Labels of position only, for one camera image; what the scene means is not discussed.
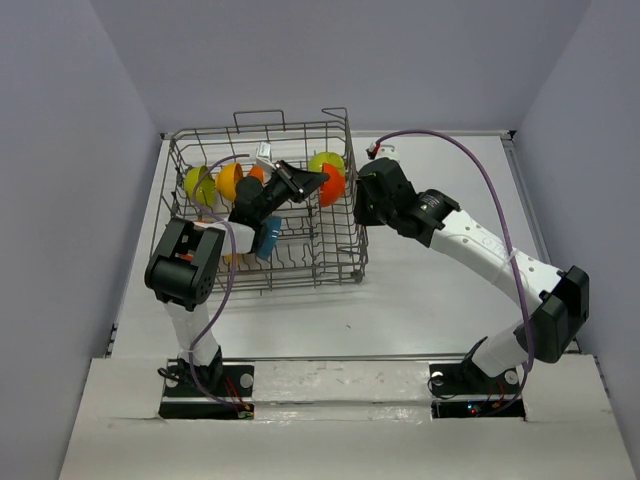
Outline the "lime green bowl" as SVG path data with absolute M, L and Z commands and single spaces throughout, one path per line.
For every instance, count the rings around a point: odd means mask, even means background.
M 192 204 L 213 207 L 216 200 L 216 183 L 205 165 L 193 167 L 186 173 L 184 190 Z
M 325 164 L 336 168 L 342 176 L 345 176 L 344 159 L 335 152 L 316 153 L 308 163 L 308 169 L 313 172 L 322 172 Z

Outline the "orange-red bowl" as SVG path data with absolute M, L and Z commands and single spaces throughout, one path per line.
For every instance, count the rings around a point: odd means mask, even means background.
M 330 163 L 322 165 L 322 172 L 328 175 L 328 179 L 320 188 L 319 195 L 319 205 L 324 208 L 333 205 L 344 195 L 346 179 L 341 170 Z
M 206 222 L 190 222 L 179 237 L 176 257 L 191 262 L 202 240 L 204 232 L 212 226 Z

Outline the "round white bowl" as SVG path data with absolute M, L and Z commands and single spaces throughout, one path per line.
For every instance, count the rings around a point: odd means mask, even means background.
M 265 182 L 265 172 L 264 170 L 258 166 L 258 165 L 254 165 L 251 170 L 248 173 L 249 177 L 253 177 L 256 178 L 257 180 L 259 180 L 261 183 Z

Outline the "blue bowl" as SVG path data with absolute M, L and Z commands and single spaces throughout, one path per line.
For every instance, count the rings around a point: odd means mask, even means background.
M 271 256 L 281 231 L 281 218 L 269 216 L 262 223 L 254 239 L 254 254 L 261 260 Z

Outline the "yellow bowl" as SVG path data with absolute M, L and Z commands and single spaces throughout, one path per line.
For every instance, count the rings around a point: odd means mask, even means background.
M 223 258 L 223 262 L 228 267 L 231 267 L 232 264 L 236 265 L 236 268 L 239 268 L 242 265 L 243 255 L 242 254 L 228 254 Z
M 237 195 L 237 184 L 243 178 L 244 172 L 240 163 L 233 162 L 222 167 L 215 179 L 216 188 L 221 197 L 234 202 Z

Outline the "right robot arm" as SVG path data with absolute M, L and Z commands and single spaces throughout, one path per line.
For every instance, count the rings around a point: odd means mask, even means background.
M 479 340 L 454 382 L 482 392 L 505 371 L 529 359 L 553 364 L 589 316 L 589 277 L 573 266 L 562 271 L 503 241 L 436 189 L 416 192 L 399 163 L 389 158 L 362 167 L 354 215 L 363 226 L 386 225 L 399 235 L 444 254 L 527 308 L 520 323 Z

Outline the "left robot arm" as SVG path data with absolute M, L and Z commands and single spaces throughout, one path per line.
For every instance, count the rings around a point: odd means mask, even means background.
M 144 273 L 145 286 L 170 316 L 179 345 L 178 372 L 162 374 L 210 398 L 223 380 L 222 349 L 212 327 L 229 300 L 237 257 L 268 258 L 281 225 L 274 212 L 289 201 L 303 202 L 330 180 L 325 171 L 302 170 L 285 161 L 263 168 L 270 171 L 267 182 L 254 176 L 237 182 L 226 218 L 194 198 L 195 206 L 215 221 L 171 219 Z

